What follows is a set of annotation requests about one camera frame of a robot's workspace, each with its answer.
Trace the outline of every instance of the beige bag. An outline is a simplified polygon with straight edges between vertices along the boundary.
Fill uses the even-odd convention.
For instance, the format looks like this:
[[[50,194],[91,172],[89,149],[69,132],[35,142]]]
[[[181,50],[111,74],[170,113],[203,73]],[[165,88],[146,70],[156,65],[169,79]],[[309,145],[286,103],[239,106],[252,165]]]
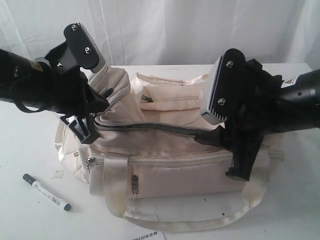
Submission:
[[[80,144],[59,124],[55,146],[63,166],[103,195],[109,211],[144,228],[185,232],[226,226],[254,208],[266,191],[269,174],[283,160],[280,135],[266,137],[249,182],[232,180],[225,172],[232,154],[201,145],[194,136],[217,126],[200,115],[207,75],[171,80],[136,73],[131,81],[120,68],[105,67],[89,84],[98,92],[113,88],[110,107],[95,118],[100,133],[93,144]],[[133,199],[188,196],[242,190],[245,207],[217,219],[151,222],[128,213]]]

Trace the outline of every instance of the shoulder strap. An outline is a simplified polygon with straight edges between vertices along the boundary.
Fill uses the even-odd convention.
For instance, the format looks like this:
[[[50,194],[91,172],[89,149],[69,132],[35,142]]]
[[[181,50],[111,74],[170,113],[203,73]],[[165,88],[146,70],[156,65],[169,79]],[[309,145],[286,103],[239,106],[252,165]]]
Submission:
[[[106,162],[114,162],[112,159],[105,160]],[[242,216],[244,216],[249,210],[253,209],[255,206],[257,206],[266,190],[267,185],[269,182],[269,156],[267,150],[261,150],[258,153],[258,156],[256,158],[255,165],[253,166],[251,178],[249,182],[246,182],[243,191],[242,191],[242,199],[245,202],[245,206],[243,209],[238,211],[237,213],[229,216],[224,216],[221,218],[214,218],[209,220],[203,220],[203,221],[176,221],[176,222],[154,222],[154,221],[147,221],[147,220],[141,220],[134,217],[125,216],[125,211],[127,208],[126,201],[123,201],[123,199],[120,199],[119,197],[123,197],[124,193],[126,193],[126,187],[127,185],[124,184],[124,182],[127,181],[127,176],[123,176],[124,173],[124,166],[125,160],[121,161],[121,164],[123,166],[119,166],[119,164],[112,164],[113,170],[107,170],[107,172],[110,174],[112,172],[119,173],[119,169],[122,169],[121,175],[122,180],[120,181],[122,184],[123,191],[125,189],[125,192],[122,194],[110,192],[110,184],[111,182],[103,181],[104,187],[108,189],[108,192],[105,192],[106,196],[106,202],[108,203],[113,202],[112,205],[108,205],[108,208],[112,214],[114,214],[117,217],[121,217],[126,219],[127,221],[141,226],[146,229],[156,230],[156,231],[162,231],[162,232],[192,232],[192,231],[205,231],[205,230],[212,230],[221,228],[224,226],[227,226],[236,220],[240,219]],[[114,184],[117,184],[119,186],[119,179],[116,182],[113,182]]]

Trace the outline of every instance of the white backdrop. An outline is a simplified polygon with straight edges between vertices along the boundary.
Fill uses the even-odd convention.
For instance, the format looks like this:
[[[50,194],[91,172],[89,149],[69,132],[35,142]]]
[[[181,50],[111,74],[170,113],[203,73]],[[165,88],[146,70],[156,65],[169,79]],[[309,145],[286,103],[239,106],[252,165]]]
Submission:
[[[27,58],[81,22],[111,65],[213,64],[228,48],[320,68],[320,0],[0,0],[0,48]]]

